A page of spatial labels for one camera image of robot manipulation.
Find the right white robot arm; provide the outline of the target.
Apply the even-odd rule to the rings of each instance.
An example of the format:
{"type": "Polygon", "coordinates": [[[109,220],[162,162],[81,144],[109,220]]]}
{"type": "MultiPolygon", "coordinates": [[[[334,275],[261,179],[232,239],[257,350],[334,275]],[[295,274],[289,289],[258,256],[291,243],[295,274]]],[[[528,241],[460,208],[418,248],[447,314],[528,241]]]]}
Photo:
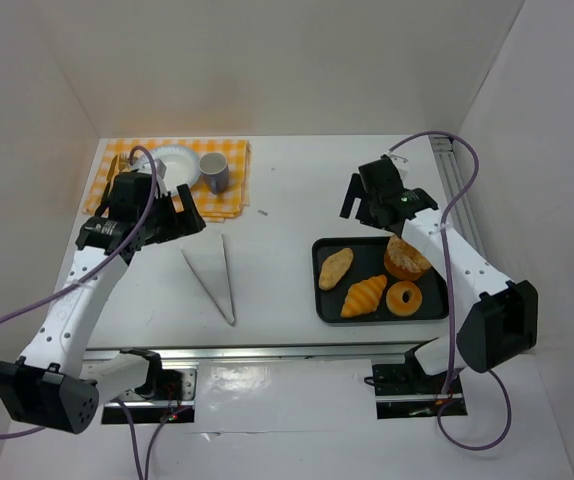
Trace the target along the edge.
{"type": "Polygon", "coordinates": [[[536,345],[535,287],[491,266],[448,225],[429,194],[404,187],[391,158],[382,156],[352,175],[342,217],[349,216],[355,200],[361,223],[397,234],[447,284],[448,333],[407,353],[405,362],[414,373],[447,380],[465,368],[485,373],[536,345]]]}

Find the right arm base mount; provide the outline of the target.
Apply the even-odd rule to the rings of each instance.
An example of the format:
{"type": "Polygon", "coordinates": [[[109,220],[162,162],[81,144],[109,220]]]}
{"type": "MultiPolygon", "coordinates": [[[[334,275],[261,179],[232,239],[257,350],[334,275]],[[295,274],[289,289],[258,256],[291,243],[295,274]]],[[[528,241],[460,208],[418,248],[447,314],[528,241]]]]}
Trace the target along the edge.
{"type": "Polygon", "coordinates": [[[431,418],[440,410],[444,416],[466,416],[461,381],[454,380],[443,393],[445,377],[427,376],[404,364],[374,364],[363,382],[373,390],[379,420],[431,418]]]}

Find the croissant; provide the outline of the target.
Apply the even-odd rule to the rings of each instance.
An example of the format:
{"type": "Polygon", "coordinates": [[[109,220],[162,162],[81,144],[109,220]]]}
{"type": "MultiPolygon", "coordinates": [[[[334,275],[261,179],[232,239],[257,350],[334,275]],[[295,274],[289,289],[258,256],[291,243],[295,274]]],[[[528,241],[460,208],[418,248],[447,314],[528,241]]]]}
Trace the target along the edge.
{"type": "Polygon", "coordinates": [[[385,275],[373,276],[350,286],[340,316],[353,318],[375,312],[387,286],[385,275]]]}

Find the white paper plate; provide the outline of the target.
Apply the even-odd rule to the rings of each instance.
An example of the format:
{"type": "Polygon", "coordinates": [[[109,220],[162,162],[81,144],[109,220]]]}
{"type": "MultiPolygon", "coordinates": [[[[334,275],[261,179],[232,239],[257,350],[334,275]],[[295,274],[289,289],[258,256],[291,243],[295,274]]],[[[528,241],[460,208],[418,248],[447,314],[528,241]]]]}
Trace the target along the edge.
{"type": "Polygon", "coordinates": [[[199,157],[192,149],[182,145],[166,145],[152,149],[150,154],[156,162],[160,184],[172,195],[177,187],[192,187],[200,176],[199,157]]]}

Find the aluminium rail right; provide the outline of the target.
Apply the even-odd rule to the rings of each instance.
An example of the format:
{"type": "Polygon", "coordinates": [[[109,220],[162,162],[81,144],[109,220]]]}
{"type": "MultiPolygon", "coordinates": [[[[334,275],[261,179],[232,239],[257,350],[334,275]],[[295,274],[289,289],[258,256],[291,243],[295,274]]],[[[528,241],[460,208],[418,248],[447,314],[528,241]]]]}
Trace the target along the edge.
{"type": "MultiPolygon", "coordinates": [[[[446,198],[448,201],[451,201],[466,183],[466,179],[461,173],[457,162],[454,142],[448,137],[440,135],[431,135],[429,141],[446,198]]],[[[466,194],[455,204],[449,216],[454,228],[461,236],[467,240],[481,256],[485,256],[473,210],[466,194]]]]}

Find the aluminium rail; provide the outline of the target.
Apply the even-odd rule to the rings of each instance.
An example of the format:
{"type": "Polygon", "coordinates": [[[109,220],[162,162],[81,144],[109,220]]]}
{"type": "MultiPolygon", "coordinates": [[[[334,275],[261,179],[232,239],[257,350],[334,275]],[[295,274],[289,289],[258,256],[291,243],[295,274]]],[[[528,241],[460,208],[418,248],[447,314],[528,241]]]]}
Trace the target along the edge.
{"type": "Polygon", "coordinates": [[[310,344],[278,346],[192,347],[154,349],[164,361],[251,362],[294,359],[339,359],[349,357],[398,357],[420,342],[378,342],[358,344],[310,344]]]}
{"type": "MultiPolygon", "coordinates": [[[[454,142],[448,137],[440,135],[431,135],[429,141],[446,198],[448,201],[451,201],[466,183],[466,179],[461,173],[457,162],[454,142]]],[[[466,194],[455,204],[449,216],[454,228],[461,236],[467,240],[481,256],[485,256],[473,210],[466,194]]]]}

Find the aluminium rail front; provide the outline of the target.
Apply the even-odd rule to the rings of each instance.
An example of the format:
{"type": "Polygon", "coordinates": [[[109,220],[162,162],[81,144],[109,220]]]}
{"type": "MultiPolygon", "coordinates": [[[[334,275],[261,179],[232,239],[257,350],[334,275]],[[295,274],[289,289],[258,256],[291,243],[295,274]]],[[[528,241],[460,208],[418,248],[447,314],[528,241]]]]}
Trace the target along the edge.
{"type": "Polygon", "coordinates": [[[398,357],[420,342],[378,342],[358,344],[310,344],[278,346],[192,347],[154,349],[164,361],[251,362],[294,359],[339,359],[349,357],[398,357]]]}

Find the ring donut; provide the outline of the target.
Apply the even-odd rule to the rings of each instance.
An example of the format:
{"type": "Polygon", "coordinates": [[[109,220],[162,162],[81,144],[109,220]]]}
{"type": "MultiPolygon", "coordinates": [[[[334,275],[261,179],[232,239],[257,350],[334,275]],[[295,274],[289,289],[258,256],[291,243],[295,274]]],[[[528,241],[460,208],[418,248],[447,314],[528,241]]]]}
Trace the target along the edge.
{"type": "Polygon", "coordinates": [[[387,291],[386,305],[389,311],[399,317],[415,314],[423,302],[419,287],[411,281],[394,283],[387,291]]]}

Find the black tray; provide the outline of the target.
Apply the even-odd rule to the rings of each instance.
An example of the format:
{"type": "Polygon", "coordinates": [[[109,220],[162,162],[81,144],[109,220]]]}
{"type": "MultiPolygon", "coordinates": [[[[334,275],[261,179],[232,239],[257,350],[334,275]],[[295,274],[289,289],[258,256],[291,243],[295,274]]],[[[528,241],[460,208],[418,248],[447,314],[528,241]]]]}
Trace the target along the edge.
{"type": "Polygon", "coordinates": [[[427,323],[448,317],[447,287],[443,278],[430,269],[415,282],[422,293],[419,309],[410,316],[396,316],[381,302],[376,311],[352,318],[343,318],[341,309],[351,285],[367,278],[386,274],[384,254],[388,238],[380,237],[332,237],[316,240],[312,245],[312,267],[314,278],[318,279],[323,262],[331,255],[349,248],[354,259],[347,273],[338,284],[323,291],[314,287],[315,308],[319,318],[329,325],[380,325],[394,323],[427,323]]]}

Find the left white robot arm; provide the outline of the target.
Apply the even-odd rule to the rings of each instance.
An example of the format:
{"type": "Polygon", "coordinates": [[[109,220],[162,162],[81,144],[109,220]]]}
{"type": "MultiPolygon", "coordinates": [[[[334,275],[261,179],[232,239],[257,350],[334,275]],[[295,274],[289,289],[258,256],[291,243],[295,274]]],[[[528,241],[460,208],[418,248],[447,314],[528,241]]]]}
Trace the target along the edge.
{"type": "Polygon", "coordinates": [[[162,360],[151,350],[123,348],[98,366],[83,365],[105,304],[136,252],[205,227],[187,185],[177,188],[183,209],[176,211],[173,195],[151,181],[138,172],[114,179],[107,204],[80,229],[67,294],[52,301],[18,359],[0,362],[0,399],[13,420],[79,434],[100,406],[124,392],[150,397],[161,387],[162,360]]]}

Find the purple mug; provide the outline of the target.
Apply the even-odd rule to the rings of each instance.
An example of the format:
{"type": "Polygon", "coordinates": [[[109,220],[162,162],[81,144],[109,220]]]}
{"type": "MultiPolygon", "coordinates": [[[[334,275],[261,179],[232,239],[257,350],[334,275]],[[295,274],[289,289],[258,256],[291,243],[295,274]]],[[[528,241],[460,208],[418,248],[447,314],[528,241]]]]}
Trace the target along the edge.
{"type": "Polygon", "coordinates": [[[224,193],[229,187],[230,171],[227,158],[218,152],[203,155],[199,160],[203,182],[214,195],[224,193]]]}

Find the metal tongs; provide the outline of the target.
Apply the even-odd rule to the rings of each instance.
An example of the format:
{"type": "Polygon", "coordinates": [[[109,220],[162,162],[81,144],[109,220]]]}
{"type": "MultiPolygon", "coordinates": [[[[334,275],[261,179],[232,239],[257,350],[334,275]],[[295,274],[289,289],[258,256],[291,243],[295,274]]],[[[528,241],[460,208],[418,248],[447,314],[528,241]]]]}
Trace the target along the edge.
{"type": "Polygon", "coordinates": [[[223,320],[234,327],[235,308],[223,235],[218,232],[201,233],[196,239],[184,243],[181,253],[223,320]]]}

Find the oblong bread roll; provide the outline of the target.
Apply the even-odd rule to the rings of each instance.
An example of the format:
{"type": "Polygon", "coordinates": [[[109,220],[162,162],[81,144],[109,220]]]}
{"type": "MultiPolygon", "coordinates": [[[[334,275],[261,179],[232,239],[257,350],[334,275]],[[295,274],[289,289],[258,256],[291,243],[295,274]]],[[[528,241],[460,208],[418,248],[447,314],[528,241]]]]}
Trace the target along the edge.
{"type": "Polygon", "coordinates": [[[326,258],[321,266],[318,287],[323,291],[333,289],[347,273],[353,259],[351,248],[344,248],[326,258]]]}

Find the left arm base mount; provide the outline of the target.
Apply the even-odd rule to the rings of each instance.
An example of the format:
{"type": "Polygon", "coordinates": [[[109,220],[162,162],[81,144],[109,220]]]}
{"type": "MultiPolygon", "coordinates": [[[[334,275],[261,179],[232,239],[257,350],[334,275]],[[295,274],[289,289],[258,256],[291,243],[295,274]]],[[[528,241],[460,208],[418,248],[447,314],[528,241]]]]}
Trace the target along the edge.
{"type": "Polygon", "coordinates": [[[126,391],[120,400],[135,425],[153,425],[163,419],[171,424],[189,424],[195,420],[196,383],[196,368],[164,369],[150,397],[126,391]]]}

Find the sugared round pastry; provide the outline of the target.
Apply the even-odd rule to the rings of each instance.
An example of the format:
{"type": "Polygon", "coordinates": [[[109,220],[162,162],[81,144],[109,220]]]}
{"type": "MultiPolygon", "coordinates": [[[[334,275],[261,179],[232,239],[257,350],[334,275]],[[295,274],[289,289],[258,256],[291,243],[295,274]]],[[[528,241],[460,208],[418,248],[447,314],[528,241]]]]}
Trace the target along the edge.
{"type": "Polygon", "coordinates": [[[384,266],[392,276],[404,281],[416,281],[432,268],[418,250],[396,234],[388,240],[384,266]]]}

